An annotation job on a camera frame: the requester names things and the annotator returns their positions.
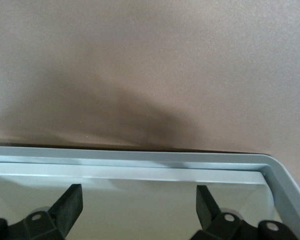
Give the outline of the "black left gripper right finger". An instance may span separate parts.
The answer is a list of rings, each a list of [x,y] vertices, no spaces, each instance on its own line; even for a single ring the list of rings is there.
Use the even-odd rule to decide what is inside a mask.
[[[201,225],[189,240],[297,240],[285,224],[262,220],[254,227],[231,212],[222,212],[205,185],[196,187],[196,214]]]

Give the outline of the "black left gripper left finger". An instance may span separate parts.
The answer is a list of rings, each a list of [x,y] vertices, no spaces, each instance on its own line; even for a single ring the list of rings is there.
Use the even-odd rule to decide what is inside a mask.
[[[66,240],[82,211],[82,185],[72,184],[47,211],[35,211],[12,225],[0,218],[0,240]]]

